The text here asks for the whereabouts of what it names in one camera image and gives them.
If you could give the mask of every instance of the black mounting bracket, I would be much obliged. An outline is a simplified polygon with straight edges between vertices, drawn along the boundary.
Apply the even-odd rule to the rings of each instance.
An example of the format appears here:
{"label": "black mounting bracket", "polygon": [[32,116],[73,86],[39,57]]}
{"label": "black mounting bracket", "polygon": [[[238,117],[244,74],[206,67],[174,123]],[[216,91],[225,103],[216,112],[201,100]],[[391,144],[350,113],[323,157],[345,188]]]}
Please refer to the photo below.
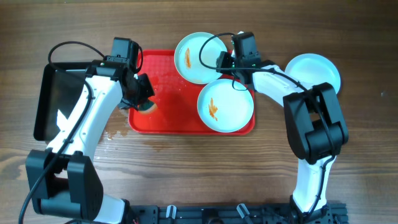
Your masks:
{"label": "black mounting bracket", "polygon": [[[25,163],[30,189],[54,156],[52,148],[31,150]],[[55,176],[62,170],[67,179]],[[91,221],[100,212],[102,199],[103,186],[90,158],[77,151],[60,155],[33,194],[32,204],[38,214]]]}
{"label": "black mounting bracket", "polygon": [[[288,203],[247,206],[254,224],[291,224],[291,208]],[[132,206],[140,224],[242,224],[235,206],[225,207],[177,207],[176,219],[166,218],[167,207]],[[347,208],[343,203],[328,204],[326,214],[309,223],[348,224]]]}
{"label": "black mounting bracket", "polygon": [[315,110],[304,92],[285,96],[284,111],[287,139],[294,154],[315,164],[321,158],[340,153],[341,146],[348,141],[348,129],[335,89],[329,83],[315,85],[309,92],[325,117],[334,149],[330,149],[321,120],[312,121],[310,114]]}
{"label": "black mounting bracket", "polygon": [[155,92],[147,74],[136,76],[139,45],[131,39],[115,37],[112,52],[103,60],[94,60],[86,69],[86,76],[99,75],[119,81],[123,98],[118,104],[119,109],[134,108],[145,103]]}

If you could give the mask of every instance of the red tray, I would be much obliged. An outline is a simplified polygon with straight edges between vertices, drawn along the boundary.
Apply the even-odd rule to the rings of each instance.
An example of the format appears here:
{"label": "red tray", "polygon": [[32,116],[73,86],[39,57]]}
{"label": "red tray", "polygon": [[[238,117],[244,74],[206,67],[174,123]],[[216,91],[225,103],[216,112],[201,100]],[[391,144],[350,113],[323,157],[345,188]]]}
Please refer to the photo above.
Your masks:
{"label": "red tray", "polygon": [[156,103],[157,109],[150,114],[129,110],[130,127],[138,133],[244,135],[254,127],[254,113],[245,127],[233,133],[219,133],[206,126],[197,111],[197,99],[205,85],[181,77],[174,65],[174,50],[145,50],[139,75],[142,73],[148,74],[152,83],[155,96],[149,99]]}

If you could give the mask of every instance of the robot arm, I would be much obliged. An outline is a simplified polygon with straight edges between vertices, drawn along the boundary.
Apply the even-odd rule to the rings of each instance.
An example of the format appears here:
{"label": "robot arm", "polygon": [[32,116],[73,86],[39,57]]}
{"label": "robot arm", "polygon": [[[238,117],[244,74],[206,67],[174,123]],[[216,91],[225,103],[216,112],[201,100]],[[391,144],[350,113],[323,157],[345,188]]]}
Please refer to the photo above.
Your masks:
{"label": "robot arm", "polygon": [[[140,110],[152,103],[148,97],[153,96],[154,91],[147,75],[135,75],[139,70],[135,66],[138,48],[129,39],[115,38],[111,56],[88,63],[85,70],[66,70],[66,73],[73,72],[86,77],[93,95],[86,116],[73,139],[33,194],[35,212],[98,223],[132,223],[129,202],[103,193],[92,162],[106,122],[117,105],[120,108]],[[58,110],[56,123],[60,132],[48,144],[47,149],[32,150],[28,155],[26,169],[31,188],[48,161],[63,146],[64,139],[82,114],[87,98],[88,90],[84,86],[68,119]],[[67,179],[54,176],[63,169],[67,170]]]}
{"label": "robot arm", "polygon": [[[267,95],[284,107],[287,137],[298,157],[297,185],[290,198],[294,211],[291,218],[304,223],[324,216],[327,210],[325,192],[331,165],[340,153],[341,146],[348,141],[348,130],[333,87],[328,83],[301,82],[284,73],[274,62],[262,62],[254,35],[250,32],[240,32],[232,40],[234,51],[231,55],[221,53],[217,60],[218,70],[242,68],[224,70],[223,73],[239,78],[248,88]],[[290,77],[309,90],[311,96],[283,76],[272,72],[245,70],[253,67]],[[315,111],[308,97],[317,99],[321,113],[326,117],[334,149],[330,148],[322,122],[311,120],[310,113],[318,111]]]}

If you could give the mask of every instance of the wood grain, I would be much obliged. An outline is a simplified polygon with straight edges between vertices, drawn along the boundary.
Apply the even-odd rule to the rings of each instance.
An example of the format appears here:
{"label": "wood grain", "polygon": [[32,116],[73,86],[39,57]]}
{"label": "wood grain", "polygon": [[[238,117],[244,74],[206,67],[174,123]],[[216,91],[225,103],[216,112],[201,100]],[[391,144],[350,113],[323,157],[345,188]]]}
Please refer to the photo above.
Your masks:
{"label": "wood grain", "polygon": [[[0,5],[0,223],[16,222],[29,189],[26,155],[45,148],[32,132],[42,70],[55,44],[79,40],[107,53],[118,36],[145,49],[174,49],[192,32],[239,30],[253,31],[263,58],[282,68],[304,52],[335,63],[350,140],[333,166],[328,199],[348,204],[351,223],[398,223],[396,1],[16,2]],[[68,46],[53,60],[93,58]],[[94,164],[105,192],[134,205],[288,202],[297,159],[283,110],[257,94],[256,120],[241,137],[156,136],[135,133],[127,113],[115,110]],[[31,207],[25,219],[67,221]]]}

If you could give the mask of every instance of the white bowl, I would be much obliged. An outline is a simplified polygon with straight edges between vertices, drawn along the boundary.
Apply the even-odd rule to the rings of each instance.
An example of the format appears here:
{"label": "white bowl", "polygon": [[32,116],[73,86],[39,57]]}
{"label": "white bowl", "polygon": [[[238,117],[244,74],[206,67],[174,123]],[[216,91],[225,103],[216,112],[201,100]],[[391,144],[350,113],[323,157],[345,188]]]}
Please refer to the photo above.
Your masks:
{"label": "white bowl", "polygon": [[336,94],[340,91],[341,79],[336,66],[321,55],[299,55],[287,64],[285,73],[313,85],[328,82],[333,86]]}
{"label": "white bowl", "polygon": [[[206,32],[196,32],[190,34],[180,41],[175,49],[174,64],[179,74],[189,82],[195,84],[207,84],[217,80],[222,74],[216,70],[204,67],[199,61],[199,51],[202,45],[213,34]],[[185,53],[189,48],[189,61],[190,68],[187,67],[185,62]],[[227,51],[225,44],[219,39],[214,38],[209,41],[202,51],[201,59],[206,65],[215,67],[217,58],[220,56],[221,51]]]}
{"label": "white bowl", "polygon": [[[246,89],[240,82],[235,82],[234,87],[238,90]],[[221,133],[231,133],[243,128],[253,115],[254,102],[249,91],[238,90],[232,88],[230,79],[219,79],[207,84],[198,97],[200,119],[209,128]],[[217,107],[214,118],[209,112],[211,99]]]}

